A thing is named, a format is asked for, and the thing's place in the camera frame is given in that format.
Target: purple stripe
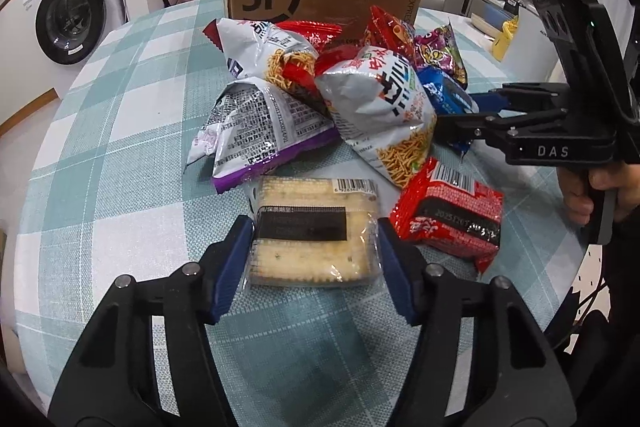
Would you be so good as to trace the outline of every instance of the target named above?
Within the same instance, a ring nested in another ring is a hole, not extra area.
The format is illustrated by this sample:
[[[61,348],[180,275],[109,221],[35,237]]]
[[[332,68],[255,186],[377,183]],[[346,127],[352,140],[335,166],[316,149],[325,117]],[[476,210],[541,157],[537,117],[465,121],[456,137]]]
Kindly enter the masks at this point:
[[[340,134],[338,133],[338,130],[335,127],[331,127],[331,129],[327,129],[326,131],[322,131],[322,133],[303,140],[302,142],[293,144],[286,149],[275,153],[269,158],[265,158],[253,165],[243,167],[242,169],[232,172],[222,178],[216,178],[213,176],[211,178],[211,183],[216,188],[216,192],[218,194],[222,194],[222,192],[236,187],[244,181],[260,176],[278,165],[291,161],[303,151],[317,149],[318,147],[330,144],[339,137]]]

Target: checkered tablecloth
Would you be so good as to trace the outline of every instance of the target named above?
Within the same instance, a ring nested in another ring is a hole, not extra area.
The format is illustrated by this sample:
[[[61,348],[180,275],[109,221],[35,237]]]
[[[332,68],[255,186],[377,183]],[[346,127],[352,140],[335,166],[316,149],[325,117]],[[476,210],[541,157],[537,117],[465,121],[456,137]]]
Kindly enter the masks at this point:
[[[183,174],[191,139],[231,80],[223,55],[202,34],[222,11],[222,0],[199,0],[111,32],[49,127],[15,252],[20,345],[46,405],[84,324],[117,275],[164,277],[199,259],[238,214],[249,212],[241,188],[215,193],[210,159]],[[470,89],[508,79],[465,37],[477,35],[467,20],[451,18]],[[448,19],[421,10],[417,26],[424,32]],[[483,144],[474,144],[461,164],[450,152],[436,153],[505,193],[502,245],[484,279],[508,276],[545,327],[584,254],[562,220],[554,172],[507,166],[501,153]],[[305,153],[282,172],[304,175],[343,165],[372,172],[344,144]],[[460,277],[476,276],[469,263],[436,251],[426,256]],[[469,328],[464,322],[462,358],[470,352]],[[238,293],[230,312],[209,329],[239,424],[255,427],[384,425],[417,335],[394,311],[383,282],[345,290],[252,287]],[[162,338],[163,323],[154,320],[161,399],[175,410]],[[450,407],[464,398],[462,373]]]

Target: screw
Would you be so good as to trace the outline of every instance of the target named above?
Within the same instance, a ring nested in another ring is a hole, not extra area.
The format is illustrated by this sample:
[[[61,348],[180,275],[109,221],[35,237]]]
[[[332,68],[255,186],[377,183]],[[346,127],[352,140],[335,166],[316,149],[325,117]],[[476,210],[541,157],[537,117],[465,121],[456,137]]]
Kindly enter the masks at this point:
[[[118,275],[116,280],[113,281],[116,288],[126,288],[131,284],[131,276],[130,275]]]
[[[432,277],[440,277],[444,273],[444,268],[437,263],[429,263],[424,271]]]
[[[200,265],[198,263],[187,263],[182,266],[182,273],[185,275],[196,275],[200,271]]]
[[[511,281],[507,279],[507,277],[505,277],[504,275],[497,275],[492,280],[492,283],[494,283],[496,286],[498,286],[498,288],[501,288],[503,290],[508,290],[509,288],[511,288]]]

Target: washing machine door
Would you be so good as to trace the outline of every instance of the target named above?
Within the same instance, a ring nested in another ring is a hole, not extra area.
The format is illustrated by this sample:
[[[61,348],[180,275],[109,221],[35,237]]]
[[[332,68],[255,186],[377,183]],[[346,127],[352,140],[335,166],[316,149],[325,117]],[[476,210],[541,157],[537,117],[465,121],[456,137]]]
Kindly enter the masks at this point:
[[[59,64],[87,58],[100,42],[104,0],[42,0],[36,14],[36,36],[42,51]]]

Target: barcode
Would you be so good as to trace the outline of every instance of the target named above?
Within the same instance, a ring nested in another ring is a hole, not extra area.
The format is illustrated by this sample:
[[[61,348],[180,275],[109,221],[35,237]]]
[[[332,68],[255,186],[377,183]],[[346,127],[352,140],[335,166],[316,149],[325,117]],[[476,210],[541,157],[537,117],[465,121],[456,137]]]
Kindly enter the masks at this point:
[[[376,195],[376,186],[371,180],[333,180],[334,192],[364,192]]]
[[[453,187],[460,188],[472,196],[475,195],[474,190],[475,181],[469,176],[460,174],[458,171],[454,171],[452,168],[447,167],[443,163],[438,162],[433,174],[431,175],[431,181],[445,182]]]

